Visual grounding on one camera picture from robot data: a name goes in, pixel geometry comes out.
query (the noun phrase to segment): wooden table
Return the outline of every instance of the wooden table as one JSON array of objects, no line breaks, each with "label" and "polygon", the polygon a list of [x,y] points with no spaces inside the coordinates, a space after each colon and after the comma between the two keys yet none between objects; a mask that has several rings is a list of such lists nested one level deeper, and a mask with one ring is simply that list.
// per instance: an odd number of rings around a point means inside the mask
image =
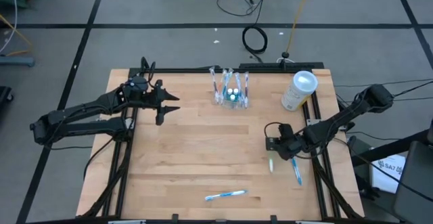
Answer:
[{"label": "wooden table", "polygon": [[[108,91],[127,80],[128,70],[112,70]],[[319,79],[317,97],[323,118],[338,112],[329,70],[314,70]],[[155,74],[167,91],[181,98],[166,105],[181,106],[155,125],[153,110],[140,110],[127,188],[123,219],[320,220],[314,175],[310,160],[298,160],[303,178],[299,186],[292,164],[274,159],[269,172],[263,127],[268,122],[288,122],[297,131],[305,127],[302,110],[288,112],[281,95],[293,74],[250,74],[250,107],[233,111],[211,104],[209,74]],[[277,126],[268,135],[279,135]],[[342,133],[337,135],[345,139]],[[92,154],[107,140],[97,135]],[[77,214],[83,214],[106,186],[114,144],[90,165]],[[347,202],[363,215],[348,148],[332,141],[328,147],[334,181]],[[324,186],[328,215],[332,215],[329,194]],[[211,202],[205,196],[248,190],[248,194]],[[117,189],[110,213],[114,213]]]}]

